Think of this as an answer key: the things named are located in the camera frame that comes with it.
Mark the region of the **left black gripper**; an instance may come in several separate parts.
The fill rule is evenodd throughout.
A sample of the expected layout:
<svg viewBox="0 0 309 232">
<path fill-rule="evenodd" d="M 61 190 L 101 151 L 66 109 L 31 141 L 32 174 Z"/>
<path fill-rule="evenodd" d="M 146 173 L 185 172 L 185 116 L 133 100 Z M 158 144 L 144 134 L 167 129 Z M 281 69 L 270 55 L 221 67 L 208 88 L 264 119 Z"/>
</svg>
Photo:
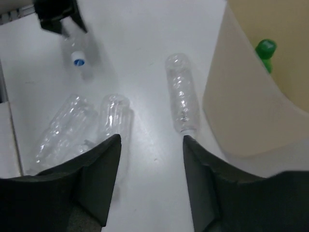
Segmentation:
<svg viewBox="0 0 309 232">
<path fill-rule="evenodd" d="M 62 24 L 62 20 L 69 17 L 83 33 L 87 34 L 87 27 L 77 0 L 34 0 L 33 6 L 43 30 L 70 36 Z"/>
</svg>

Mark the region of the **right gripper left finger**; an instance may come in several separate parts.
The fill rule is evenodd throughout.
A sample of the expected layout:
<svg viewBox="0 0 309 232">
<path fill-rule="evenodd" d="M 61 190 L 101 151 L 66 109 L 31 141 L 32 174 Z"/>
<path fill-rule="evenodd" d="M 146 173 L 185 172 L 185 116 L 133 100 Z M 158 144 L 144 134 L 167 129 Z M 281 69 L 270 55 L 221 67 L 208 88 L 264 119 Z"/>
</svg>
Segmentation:
<svg viewBox="0 0 309 232">
<path fill-rule="evenodd" d="M 85 232 L 106 226 L 121 156 L 116 134 L 37 175 L 0 181 L 3 232 Z"/>
</svg>

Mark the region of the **green plastic bottle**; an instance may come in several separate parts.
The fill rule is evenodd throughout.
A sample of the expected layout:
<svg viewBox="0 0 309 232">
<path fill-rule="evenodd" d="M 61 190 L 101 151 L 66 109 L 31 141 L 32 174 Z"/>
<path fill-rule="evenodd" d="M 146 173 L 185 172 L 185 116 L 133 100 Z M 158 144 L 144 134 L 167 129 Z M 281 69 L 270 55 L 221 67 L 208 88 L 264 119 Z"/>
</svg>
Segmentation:
<svg viewBox="0 0 309 232">
<path fill-rule="evenodd" d="M 277 44 L 274 40 L 271 40 L 271 39 L 261 40 L 255 48 L 257 55 L 261 59 L 268 73 L 272 73 L 273 66 L 272 66 L 271 58 L 273 57 L 276 49 L 277 49 Z"/>
</svg>

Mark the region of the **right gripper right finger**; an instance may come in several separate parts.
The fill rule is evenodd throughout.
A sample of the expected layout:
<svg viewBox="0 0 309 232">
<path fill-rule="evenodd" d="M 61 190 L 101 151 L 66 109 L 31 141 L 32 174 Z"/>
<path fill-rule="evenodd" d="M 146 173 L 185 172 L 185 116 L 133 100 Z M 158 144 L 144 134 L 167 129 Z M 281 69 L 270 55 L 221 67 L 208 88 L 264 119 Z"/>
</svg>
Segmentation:
<svg viewBox="0 0 309 232">
<path fill-rule="evenodd" d="M 258 177 L 218 158 L 189 135 L 183 138 L 183 160 L 196 232 L 308 231 L 307 171 Z"/>
</svg>

